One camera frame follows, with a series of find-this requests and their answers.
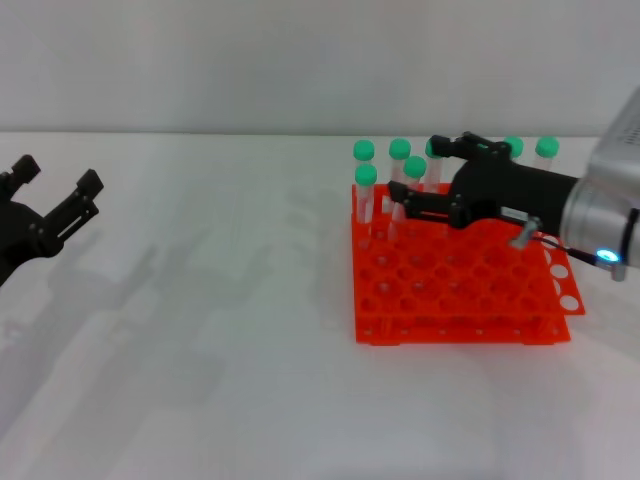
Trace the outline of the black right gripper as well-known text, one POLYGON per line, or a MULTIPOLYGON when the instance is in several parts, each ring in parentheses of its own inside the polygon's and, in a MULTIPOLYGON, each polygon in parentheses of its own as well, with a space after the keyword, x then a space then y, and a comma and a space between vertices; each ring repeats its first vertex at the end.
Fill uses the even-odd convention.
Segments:
POLYGON ((479 160, 510 160, 511 146, 471 132, 457 138, 433 135, 429 143, 436 156, 469 162, 455 174, 449 195, 421 192, 390 181, 390 198, 403 208, 407 218, 463 229, 479 220, 501 218, 501 209, 509 208, 538 218, 546 234, 560 231, 574 177, 511 161, 479 160))

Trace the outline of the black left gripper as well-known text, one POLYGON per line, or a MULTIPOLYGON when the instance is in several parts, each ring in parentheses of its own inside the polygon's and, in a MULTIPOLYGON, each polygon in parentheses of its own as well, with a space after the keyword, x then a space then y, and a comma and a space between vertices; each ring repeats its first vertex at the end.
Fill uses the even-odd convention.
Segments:
MULTIPOLYGON (((39 173, 40 167, 31 155, 20 157, 9 171, 1 173, 1 199, 11 200, 39 173)), ((44 218, 26 205, 2 202, 1 284, 24 263, 59 253, 65 242, 99 213, 95 199, 103 188, 97 172, 87 170, 75 190, 44 218)))

